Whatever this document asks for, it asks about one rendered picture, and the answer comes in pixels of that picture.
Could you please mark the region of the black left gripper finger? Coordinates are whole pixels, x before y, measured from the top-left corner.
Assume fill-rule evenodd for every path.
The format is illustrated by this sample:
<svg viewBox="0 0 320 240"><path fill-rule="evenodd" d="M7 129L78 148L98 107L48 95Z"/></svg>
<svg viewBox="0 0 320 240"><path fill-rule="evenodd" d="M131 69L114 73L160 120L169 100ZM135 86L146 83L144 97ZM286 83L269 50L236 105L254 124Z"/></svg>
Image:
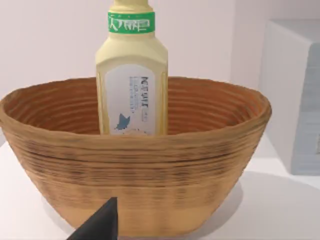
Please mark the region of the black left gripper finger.
<svg viewBox="0 0 320 240"><path fill-rule="evenodd" d="M66 240L118 240L118 199L111 197Z"/></svg>

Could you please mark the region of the woven brown basket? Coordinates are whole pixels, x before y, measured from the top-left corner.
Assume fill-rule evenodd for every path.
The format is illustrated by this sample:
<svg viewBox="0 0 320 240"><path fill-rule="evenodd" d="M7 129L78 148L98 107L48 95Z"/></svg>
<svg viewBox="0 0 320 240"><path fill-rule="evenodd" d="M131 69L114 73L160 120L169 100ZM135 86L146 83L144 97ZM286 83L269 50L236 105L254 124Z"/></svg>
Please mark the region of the woven brown basket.
<svg viewBox="0 0 320 240"><path fill-rule="evenodd" d="M223 203L272 115L259 91L211 79L168 79L168 134L101 135L94 77L19 88L0 100L0 127L47 202L78 228L109 198L119 234L173 237Z"/></svg>

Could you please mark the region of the pale yellow bottle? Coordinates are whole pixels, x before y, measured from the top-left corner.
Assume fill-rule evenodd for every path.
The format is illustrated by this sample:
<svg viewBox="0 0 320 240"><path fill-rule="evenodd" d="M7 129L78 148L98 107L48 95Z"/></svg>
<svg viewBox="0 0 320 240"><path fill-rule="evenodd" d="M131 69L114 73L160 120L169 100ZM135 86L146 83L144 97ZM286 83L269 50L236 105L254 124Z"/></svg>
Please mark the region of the pale yellow bottle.
<svg viewBox="0 0 320 240"><path fill-rule="evenodd" d="M113 0L107 23L95 55L100 133L166 135L168 50L149 0Z"/></svg>

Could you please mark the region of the pale grey box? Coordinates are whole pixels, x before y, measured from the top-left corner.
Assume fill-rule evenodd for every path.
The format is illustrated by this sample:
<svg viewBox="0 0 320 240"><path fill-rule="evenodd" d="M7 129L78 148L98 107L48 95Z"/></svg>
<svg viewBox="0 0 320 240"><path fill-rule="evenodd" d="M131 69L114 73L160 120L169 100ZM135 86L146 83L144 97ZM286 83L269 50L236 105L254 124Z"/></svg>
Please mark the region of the pale grey box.
<svg viewBox="0 0 320 240"><path fill-rule="evenodd" d="M258 88L271 103L266 132L286 170L320 176L320 18L267 23Z"/></svg>

